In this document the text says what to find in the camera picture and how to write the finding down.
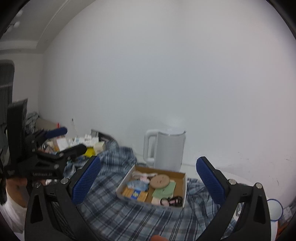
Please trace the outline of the person's right hand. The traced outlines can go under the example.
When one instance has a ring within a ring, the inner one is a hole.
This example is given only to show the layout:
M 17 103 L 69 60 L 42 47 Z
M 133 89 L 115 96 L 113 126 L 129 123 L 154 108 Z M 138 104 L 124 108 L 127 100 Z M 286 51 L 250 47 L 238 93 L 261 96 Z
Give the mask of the person's right hand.
M 20 205 L 21 207 L 27 208 L 28 202 L 25 200 L 21 189 L 27 186 L 26 178 L 11 178 L 6 180 L 6 191 L 11 199 Z

